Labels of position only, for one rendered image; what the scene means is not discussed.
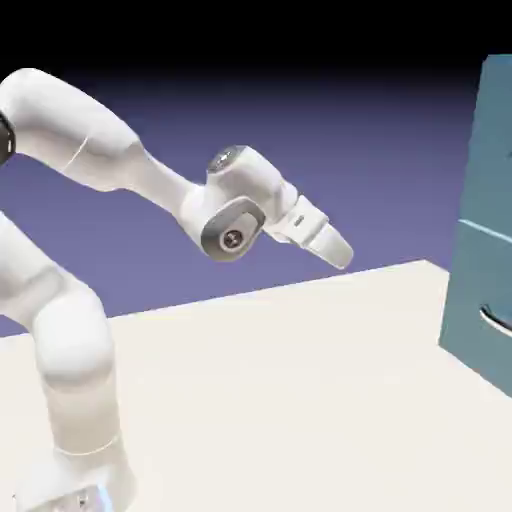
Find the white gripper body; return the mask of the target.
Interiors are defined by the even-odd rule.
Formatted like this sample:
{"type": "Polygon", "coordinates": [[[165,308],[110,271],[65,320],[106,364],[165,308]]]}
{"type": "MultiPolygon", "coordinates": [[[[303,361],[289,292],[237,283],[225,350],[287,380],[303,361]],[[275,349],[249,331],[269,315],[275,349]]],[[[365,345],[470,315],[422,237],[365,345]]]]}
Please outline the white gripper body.
{"type": "Polygon", "coordinates": [[[329,222],[320,228],[305,249],[338,270],[345,269],[354,256],[351,245],[329,222]]]}

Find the small teal drawer front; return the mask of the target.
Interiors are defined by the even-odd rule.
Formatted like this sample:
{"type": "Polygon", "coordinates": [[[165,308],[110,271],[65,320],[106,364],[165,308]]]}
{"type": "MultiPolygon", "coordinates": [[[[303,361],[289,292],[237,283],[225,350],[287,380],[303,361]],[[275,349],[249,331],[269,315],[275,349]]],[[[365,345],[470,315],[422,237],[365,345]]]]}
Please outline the small teal drawer front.
{"type": "Polygon", "coordinates": [[[512,324],[512,239],[462,220],[439,345],[512,397],[512,337],[481,318],[483,305],[512,324]]]}

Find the teal painted cabinet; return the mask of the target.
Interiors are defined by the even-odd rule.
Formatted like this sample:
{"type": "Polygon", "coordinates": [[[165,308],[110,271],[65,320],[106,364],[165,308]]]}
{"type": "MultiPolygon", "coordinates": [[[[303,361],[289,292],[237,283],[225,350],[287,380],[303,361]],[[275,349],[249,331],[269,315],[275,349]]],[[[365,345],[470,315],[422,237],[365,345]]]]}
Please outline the teal painted cabinet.
{"type": "Polygon", "coordinates": [[[512,54],[482,65],[439,344],[512,397],[512,54]]]}

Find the large teal drawer front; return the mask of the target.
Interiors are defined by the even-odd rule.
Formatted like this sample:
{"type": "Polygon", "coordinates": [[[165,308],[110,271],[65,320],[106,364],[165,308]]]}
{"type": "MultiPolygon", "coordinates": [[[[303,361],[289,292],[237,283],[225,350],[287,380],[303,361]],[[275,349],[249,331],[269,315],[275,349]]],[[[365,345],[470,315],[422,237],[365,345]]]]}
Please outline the large teal drawer front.
{"type": "Polygon", "coordinates": [[[512,55],[482,65],[460,217],[512,238],[512,55]]]}

